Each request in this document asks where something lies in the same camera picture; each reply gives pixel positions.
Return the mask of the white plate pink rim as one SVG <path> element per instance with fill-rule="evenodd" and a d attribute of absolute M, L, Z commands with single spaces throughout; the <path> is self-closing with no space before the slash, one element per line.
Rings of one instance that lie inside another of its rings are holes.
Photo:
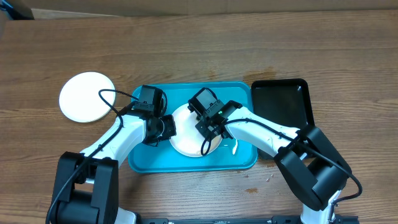
<path fill-rule="evenodd" d="M 178 107 L 173 113 L 176 135 L 170 143 L 176 151 L 188 157 L 201 157 L 201 145 L 205 138 L 195 127 L 199 120 L 197 114 L 188 109 L 188 103 Z"/>

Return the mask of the white plate blue rim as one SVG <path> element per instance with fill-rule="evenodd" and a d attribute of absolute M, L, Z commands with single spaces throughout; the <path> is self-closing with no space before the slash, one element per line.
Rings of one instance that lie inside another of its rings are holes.
<path fill-rule="evenodd" d="M 90 123 L 101 119 L 111 110 L 116 94 L 113 82 L 102 73 L 83 72 L 64 84 L 58 103 L 70 120 Z"/>

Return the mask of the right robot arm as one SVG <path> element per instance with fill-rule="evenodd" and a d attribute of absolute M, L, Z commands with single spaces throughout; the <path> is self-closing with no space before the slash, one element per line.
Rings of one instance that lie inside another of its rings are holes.
<path fill-rule="evenodd" d="M 334 208 L 352 171 L 318 127 L 298 129 L 273 123 L 241 103 L 223 103 L 209 88 L 202 88 L 189 99 L 188 109 L 197 114 L 196 129 L 205 138 L 203 156 L 217 136 L 248 142 L 273 158 L 289 188 L 303 203 L 302 223 L 335 221 Z"/>

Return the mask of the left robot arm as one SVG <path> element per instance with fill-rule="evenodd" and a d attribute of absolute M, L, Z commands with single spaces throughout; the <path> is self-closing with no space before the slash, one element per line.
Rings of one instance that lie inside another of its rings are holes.
<path fill-rule="evenodd" d="M 119 166 L 137 145 L 156 147 L 176 134 L 166 109 L 166 94 L 144 85 L 98 141 L 62 154 L 46 223 L 136 223 L 134 212 L 119 207 Z"/>

